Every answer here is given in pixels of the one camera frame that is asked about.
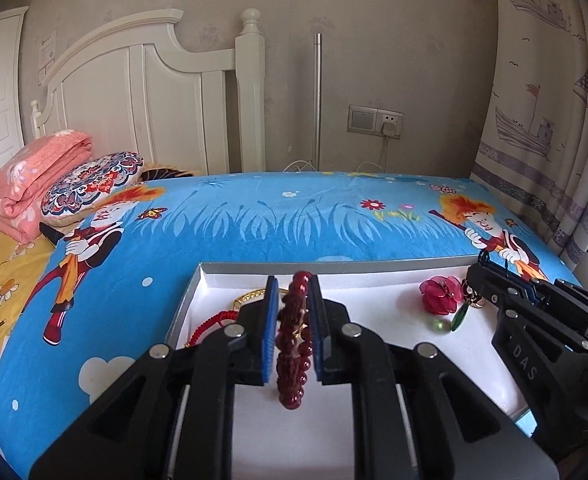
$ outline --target blue bedsheet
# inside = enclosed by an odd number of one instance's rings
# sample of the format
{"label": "blue bedsheet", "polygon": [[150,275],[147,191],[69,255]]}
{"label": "blue bedsheet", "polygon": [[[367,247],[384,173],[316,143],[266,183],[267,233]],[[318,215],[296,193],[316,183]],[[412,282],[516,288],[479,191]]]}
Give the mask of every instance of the blue bedsheet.
{"label": "blue bedsheet", "polygon": [[92,378],[164,339],[199,262],[401,260],[484,245],[520,274],[576,282],[470,180],[233,174],[123,193],[58,243],[2,355],[0,447],[23,478],[99,394]]}

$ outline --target power outlet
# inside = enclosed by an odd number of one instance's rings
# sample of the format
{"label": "power outlet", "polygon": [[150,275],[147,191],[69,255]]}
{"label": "power outlet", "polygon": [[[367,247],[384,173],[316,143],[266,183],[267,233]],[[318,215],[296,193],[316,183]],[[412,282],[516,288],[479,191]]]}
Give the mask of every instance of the power outlet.
{"label": "power outlet", "polygon": [[383,135],[383,125],[385,123],[394,125],[394,135],[389,137],[392,139],[400,139],[401,126],[403,126],[403,114],[400,112],[391,112],[389,110],[376,110],[376,125],[374,127],[376,135]]}

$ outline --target wall switch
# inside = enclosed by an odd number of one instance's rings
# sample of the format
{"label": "wall switch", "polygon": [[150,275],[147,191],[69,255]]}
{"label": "wall switch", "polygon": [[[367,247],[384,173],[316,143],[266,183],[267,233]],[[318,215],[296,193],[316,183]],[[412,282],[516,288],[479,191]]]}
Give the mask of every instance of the wall switch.
{"label": "wall switch", "polygon": [[383,125],[386,123],[394,126],[393,130],[389,126],[385,128],[387,137],[400,139],[401,125],[403,124],[402,113],[349,105],[349,115],[347,117],[348,132],[384,137]]}
{"label": "wall switch", "polygon": [[376,135],[376,109],[349,105],[347,131],[354,134]]}

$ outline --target paper notice on wall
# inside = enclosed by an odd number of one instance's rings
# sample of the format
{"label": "paper notice on wall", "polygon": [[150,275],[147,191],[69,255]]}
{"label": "paper notice on wall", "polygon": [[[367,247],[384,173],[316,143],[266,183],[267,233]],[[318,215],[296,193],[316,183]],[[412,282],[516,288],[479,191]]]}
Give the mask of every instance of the paper notice on wall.
{"label": "paper notice on wall", "polygon": [[56,30],[40,41],[39,46],[39,86],[43,85],[45,76],[54,64],[56,54]]}

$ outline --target red string bracelet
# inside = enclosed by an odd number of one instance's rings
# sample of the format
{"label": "red string bracelet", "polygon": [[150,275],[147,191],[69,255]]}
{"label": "red string bracelet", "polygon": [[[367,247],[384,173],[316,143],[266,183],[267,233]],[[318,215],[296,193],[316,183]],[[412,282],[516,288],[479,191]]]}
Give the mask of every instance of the red string bracelet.
{"label": "red string bracelet", "polygon": [[187,341],[187,344],[185,346],[197,345],[199,343],[199,339],[202,337],[202,335],[208,329],[212,328],[216,324],[223,326],[223,321],[225,321],[225,320],[236,321],[236,318],[238,318],[237,311],[235,311],[235,310],[222,310],[221,312],[216,314],[216,316],[212,316],[208,320],[201,323],[199,325],[199,327],[191,335],[191,337],[189,338],[189,341]]}

